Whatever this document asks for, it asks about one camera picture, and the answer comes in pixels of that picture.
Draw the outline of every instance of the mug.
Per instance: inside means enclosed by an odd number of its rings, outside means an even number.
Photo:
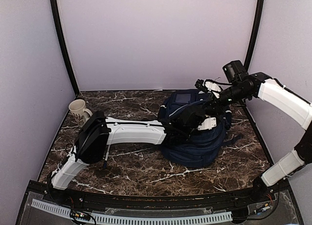
[[[92,116],[92,112],[87,108],[86,102],[82,99],[72,101],[68,108],[80,127]]]

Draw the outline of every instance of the brown marble surface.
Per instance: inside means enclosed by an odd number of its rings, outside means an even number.
[[[126,120],[153,120],[170,91],[82,92],[92,111],[104,111],[106,116]],[[231,191],[252,186],[252,180],[269,163],[261,145],[238,106],[232,106],[233,125],[228,137],[242,133],[243,139],[222,147],[216,160],[203,169],[188,169],[165,159],[157,146],[150,144],[117,144],[111,146],[107,169],[103,161],[82,170],[69,188],[115,195],[186,196]],[[66,156],[66,144],[73,144],[79,131],[71,114],[56,137],[40,182],[56,169]]]

